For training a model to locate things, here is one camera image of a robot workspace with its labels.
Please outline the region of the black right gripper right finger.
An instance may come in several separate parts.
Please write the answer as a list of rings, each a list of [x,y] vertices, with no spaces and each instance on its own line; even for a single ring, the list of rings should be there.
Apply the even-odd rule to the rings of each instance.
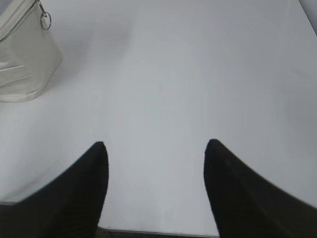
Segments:
[[[315,238],[317,209],[278,188],[219,140],[205,150],[204,183],[221,238]]]

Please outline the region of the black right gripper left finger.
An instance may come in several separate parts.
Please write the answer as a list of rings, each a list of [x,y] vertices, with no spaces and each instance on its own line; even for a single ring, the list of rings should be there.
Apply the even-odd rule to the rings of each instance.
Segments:
[[[0,213],[2,238],[93,238],[108,187],[108,155],[94,143],[52,182]]]

